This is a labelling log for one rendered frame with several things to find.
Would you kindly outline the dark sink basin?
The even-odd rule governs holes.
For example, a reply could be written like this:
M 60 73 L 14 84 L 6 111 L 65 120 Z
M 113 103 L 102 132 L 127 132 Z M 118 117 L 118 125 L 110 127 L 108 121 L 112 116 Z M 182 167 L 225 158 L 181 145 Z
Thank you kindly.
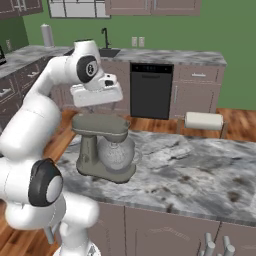
M 119 52 L 120 52 L 119 49 L 104 48 L 99 50 L 101 57 L 109 57 L 109 58 L 114 58 Z

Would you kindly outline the grey stand mixer base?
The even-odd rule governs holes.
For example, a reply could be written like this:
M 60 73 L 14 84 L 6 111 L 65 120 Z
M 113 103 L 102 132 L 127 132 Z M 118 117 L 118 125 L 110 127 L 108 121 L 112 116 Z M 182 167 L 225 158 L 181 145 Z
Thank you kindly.
M 109 172 L 98 158 L 97 136 L 81 136 L 80 153 L 76 168 L 82 175 L 102 178 L 114 183 L 126 183 L 135 174 L 136 164 L 132 163 L 124 173 Z

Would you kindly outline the dark wall cupboard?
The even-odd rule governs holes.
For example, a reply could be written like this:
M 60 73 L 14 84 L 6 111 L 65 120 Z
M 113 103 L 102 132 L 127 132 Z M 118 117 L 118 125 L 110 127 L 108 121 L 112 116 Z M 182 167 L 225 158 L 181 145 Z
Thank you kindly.
M 42 0 L 0 0 L 0 20 L 42 11 Z

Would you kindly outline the mauve island cupboard door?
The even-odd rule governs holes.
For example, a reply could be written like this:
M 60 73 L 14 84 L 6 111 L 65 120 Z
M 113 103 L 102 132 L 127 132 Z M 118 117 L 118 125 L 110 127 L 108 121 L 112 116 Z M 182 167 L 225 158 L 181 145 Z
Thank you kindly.
M 125 208 L 127 256 L 197 256 L 204 234 L 215 237 L 219 222 Z
M 224 254 L 224 236 L 235 247 L 234 256 L 256 256 L 256 227 L 223 223 L 216 240 L 216 253 Z
M 124 207 L 99 202 L 97 223 L 88 229 L 88 235 L 102 256 L 125 255 Z

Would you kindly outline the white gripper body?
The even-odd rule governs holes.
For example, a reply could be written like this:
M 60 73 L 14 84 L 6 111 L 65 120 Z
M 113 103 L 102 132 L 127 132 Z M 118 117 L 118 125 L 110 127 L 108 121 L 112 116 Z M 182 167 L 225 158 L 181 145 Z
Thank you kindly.
M 70 92 L 74 105 L 78 108 L 113 103 L 123 99 L 123 93 L 119 83 L 112 86 L 105 86 L 96 91 L 88 90 L 82 84 L 79 84 L 72 86 Z

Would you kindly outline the metal mixer bowl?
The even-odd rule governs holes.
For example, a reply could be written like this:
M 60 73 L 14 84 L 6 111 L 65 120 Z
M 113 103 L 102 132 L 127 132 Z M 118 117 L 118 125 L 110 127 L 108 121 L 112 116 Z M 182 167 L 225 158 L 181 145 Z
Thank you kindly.
M 103 137 L 99 140 L 97 149 L 99 160 L 112 173 L 127 171 L 132 164 L 135 153 L 138 153 L 136 163 L 139 163 L 142 159 L 142 153 L 135 149 L 135 142 L 130 137 L 127 137 L 121 143 L 109 142 Z

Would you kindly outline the dark base cupboard run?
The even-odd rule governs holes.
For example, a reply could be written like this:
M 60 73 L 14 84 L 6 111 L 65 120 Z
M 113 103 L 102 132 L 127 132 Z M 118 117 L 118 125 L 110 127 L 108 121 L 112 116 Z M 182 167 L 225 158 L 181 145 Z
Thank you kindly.
M 24 97 L 50 59 L 51 56 L 42 57 L 0 79 L 0 133 L 19 110 Z

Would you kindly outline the upright white paper towel roll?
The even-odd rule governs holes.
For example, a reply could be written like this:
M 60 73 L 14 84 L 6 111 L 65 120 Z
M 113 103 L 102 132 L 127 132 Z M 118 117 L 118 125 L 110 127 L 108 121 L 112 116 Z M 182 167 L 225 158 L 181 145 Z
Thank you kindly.
M 47 24 L 42 24 L 40 26 L 41 32 L 42 32 L 42 38 L 44 41 L 44 46 L 45 47 L 53 47 L 54 46 L 54 40 L 53 40 L 53 34 L 52 34 L 52 29 L 49 25 Z

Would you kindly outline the black sink tap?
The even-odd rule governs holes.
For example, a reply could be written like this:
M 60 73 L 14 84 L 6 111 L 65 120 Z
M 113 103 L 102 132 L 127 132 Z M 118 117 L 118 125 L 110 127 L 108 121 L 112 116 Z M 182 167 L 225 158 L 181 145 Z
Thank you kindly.
M 110 42 L 108 41 L 108 31 L 107 28 L 104 27 L 101 29 L 101 34 L 105 36 L 105 49 L 109 49 L 109 46 L 111 45 Z

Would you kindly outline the mauve base cupboard run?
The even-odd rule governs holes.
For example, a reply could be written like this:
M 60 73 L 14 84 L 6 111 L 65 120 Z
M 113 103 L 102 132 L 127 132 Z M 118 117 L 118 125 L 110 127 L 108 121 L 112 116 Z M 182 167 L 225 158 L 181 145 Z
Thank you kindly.
M 56 86 L 51 91 L 51 99 L 61 110 L 70 109 L 79 112 L 102 113 L 102 114 L 130 114 L 130 63 L 101 61 L 105 73 L 115 74 L 123 92 L 123 100 L 116 103 L 103 104 L 92 107 L 77 108 L 73 103 L 73 97 L 68 85 Z
M 175 65 L 169 117 L 215 113 L 224 71 L 223 66 Z

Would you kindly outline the black dishwasher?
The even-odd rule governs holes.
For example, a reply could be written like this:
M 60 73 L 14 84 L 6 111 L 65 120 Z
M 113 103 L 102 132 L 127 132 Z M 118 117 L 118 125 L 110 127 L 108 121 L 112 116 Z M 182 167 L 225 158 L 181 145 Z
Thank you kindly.
M 130 64 L 130 115 L 169 119 L 173 64 Z

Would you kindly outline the dark countertop appliance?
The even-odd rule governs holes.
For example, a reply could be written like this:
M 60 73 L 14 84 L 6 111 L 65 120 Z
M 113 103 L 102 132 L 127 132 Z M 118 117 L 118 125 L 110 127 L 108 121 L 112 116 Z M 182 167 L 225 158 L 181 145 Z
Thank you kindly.
M 0 45 L 0 66 L 3 65 L 3 64 L 5 64 L 5 63 L 7 63 L 7 61 L 6 61 L 6 58 L 5 58 L 5 54 L 4 54 L 4 52 L 3 52 L 3 49 L 2 49 L 2 47 L 1 47 L 1 45 Z

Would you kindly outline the white framed window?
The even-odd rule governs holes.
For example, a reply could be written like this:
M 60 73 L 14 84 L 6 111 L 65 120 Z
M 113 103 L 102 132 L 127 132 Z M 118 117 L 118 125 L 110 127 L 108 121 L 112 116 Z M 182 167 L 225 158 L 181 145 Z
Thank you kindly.
M 47 0 L 52 18 L 109 18 L 105 0 Z

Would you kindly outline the mauve wall cupboards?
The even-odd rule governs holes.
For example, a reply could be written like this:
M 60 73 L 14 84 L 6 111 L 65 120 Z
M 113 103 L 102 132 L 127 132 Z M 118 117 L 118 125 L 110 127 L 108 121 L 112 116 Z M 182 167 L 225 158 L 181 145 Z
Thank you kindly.
M 202 0 L 105 0 L 107 15 L 199 16 Z

